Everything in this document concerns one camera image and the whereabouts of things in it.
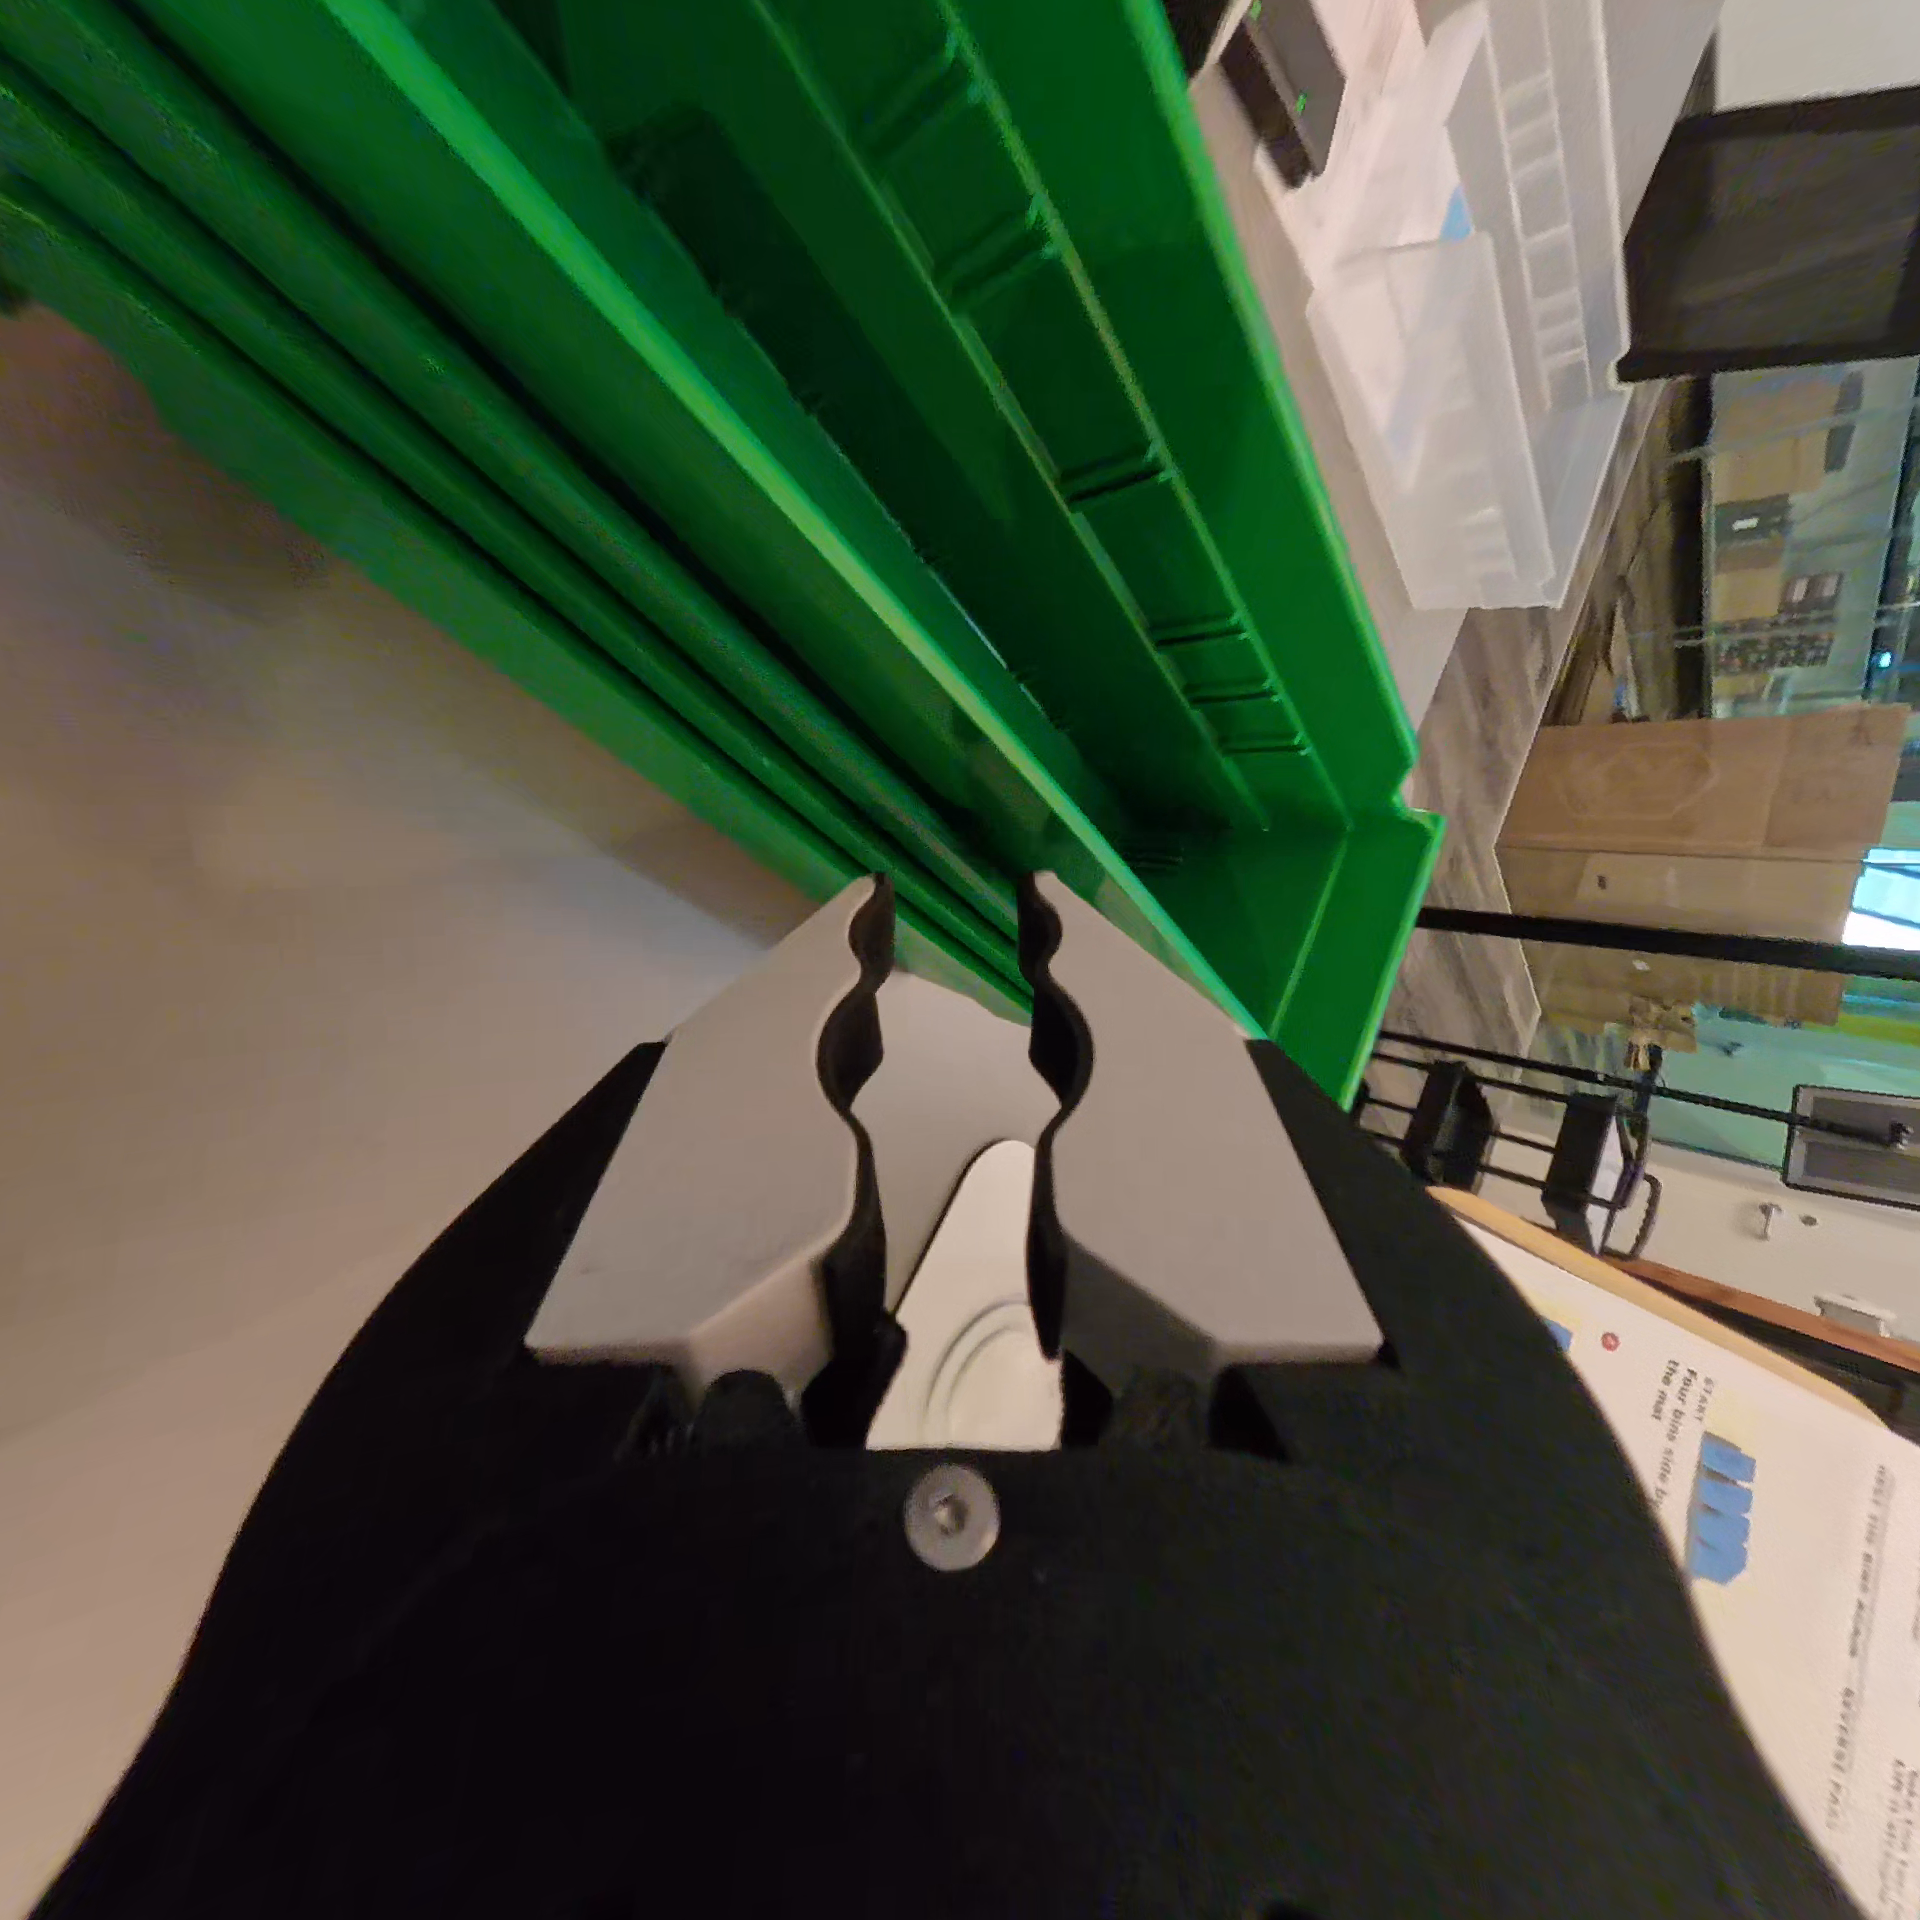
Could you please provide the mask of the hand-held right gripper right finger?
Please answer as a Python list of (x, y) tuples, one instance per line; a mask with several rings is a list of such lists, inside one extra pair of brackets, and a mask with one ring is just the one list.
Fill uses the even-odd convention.
[(1130, 1393), (1148, 1425), (1206, 1429), (1230, 1372), (1379, 1359), (1257, 1044), (1058, 876), (1026, 876), (1017, 908), (1029, 1058), (1057, 1098), (1023, 1266), (1060, 1447), (1095, 1444)]

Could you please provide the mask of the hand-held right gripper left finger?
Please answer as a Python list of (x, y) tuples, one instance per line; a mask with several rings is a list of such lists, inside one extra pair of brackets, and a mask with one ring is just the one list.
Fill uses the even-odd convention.
[(905, 1354), (874, 1140), (895, 890), (861, 877), (663, 1042), (525, 1332), (551, 1361), (653, 1361), (700, 1402), (767, 1375), (865, 1448)]

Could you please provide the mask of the white table mat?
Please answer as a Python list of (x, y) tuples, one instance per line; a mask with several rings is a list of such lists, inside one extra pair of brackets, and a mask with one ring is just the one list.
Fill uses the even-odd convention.
[(1060, 1364), (1039, 1349), (1023, 1269), (1033, 1175), (1021, 1140), (987, 1144), (963, 1172), (895, 1310), (905, 1349), (870, 1452), (1060, 1444)]

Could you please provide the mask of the small black box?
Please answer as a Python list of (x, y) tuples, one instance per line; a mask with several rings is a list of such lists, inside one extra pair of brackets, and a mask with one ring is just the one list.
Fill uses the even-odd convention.
[(1482, 1078), (1460, 1061), (1430, 1061), (1399, 1140), (1404, 1168), (1429, 1188), (1474, 1193), (1497, 1138)]
[(1563, 1240), (1596, 1256), (1621, 1209), (1630, 1153), (1615, 1093), (1575, 1093), (1553, 1135), (1540, 1205)]

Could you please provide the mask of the black metal railing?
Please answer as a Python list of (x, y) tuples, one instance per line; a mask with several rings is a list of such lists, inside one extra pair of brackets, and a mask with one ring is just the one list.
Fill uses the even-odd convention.
[[(1833, 970), (1836, 1025), (1783, 1025), (1705, 1009), (1695, 1052), (1621, 1029), (1597, 1036), (1546, 1018), (1525, 944), (1649, 950), (1714, 961)], [(1716, 1164), (1766, 1168), (1783, 1185), (1793, 1093), (1801, 1086), (1916, 1096), (1916, 920), (1849, 912), (1833, 944), (1540, 918), (1429, 905), (1377, 1042), (1377, 1076), (1430, 1061), (1477, 1069), (1491, 1096), (1546, 1111), (1575, 1093), (1615, 1093), (1635, 1138)]]

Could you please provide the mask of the cardboard box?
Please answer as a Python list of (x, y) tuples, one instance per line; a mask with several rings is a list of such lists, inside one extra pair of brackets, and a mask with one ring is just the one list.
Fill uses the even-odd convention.
[[(1833, 944), (1878, 844), (1908, 711), (1548, 726), (1497, 844), (1514, 912)], [(1705, 1009), (1836, 1025), (1845, 984), (1652, 950), (1526, 942), (1543, 1016), (1695, 1052)]]

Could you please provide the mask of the grey framed panel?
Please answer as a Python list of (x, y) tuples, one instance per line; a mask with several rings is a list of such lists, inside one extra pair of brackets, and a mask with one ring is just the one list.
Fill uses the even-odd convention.
[(1783, 1184), (1917, 1212), (1917, 1098), (1853, 1087), (1797, 1087)]

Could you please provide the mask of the printed instruction sheet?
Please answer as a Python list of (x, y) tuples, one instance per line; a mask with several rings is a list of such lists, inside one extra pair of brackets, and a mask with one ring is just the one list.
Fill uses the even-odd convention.
[(1738, 1714), (1865, 1916), (1917, 1913), (1917, 1453), (1797, 1361), (1463, 1194), (1636, 1473)]

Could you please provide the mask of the small clear plastic box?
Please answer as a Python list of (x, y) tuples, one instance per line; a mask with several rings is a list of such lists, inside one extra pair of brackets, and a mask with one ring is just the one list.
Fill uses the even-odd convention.
[(1543, 604), (1553, 549), (1492, 239), (1355, 253), (1315, 285), (1307, 326), (1407, 601)]

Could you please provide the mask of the large clear plastic box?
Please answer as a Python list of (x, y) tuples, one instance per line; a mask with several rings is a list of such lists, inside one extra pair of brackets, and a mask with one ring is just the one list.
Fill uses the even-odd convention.
[(1709, 55), (1714, 2), (1491, 2), (1446, 117), (1474, 351), (1510, 377), (1532, 461), (1619, 396), (1625, 226)]

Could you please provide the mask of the black device with green lights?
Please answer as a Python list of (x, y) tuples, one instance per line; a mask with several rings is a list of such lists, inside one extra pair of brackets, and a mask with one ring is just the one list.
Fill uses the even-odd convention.
[(1318, 177), (1347, 79), (1315, 4), (1245, 4), (1219, 45), (1217, 66), (1285, 188)]

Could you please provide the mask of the black board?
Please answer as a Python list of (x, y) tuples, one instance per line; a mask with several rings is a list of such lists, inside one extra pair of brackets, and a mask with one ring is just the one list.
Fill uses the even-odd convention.
[(1917, 87), (1685, 117), (1622, 239), (1625, 386), (1917, 351)]

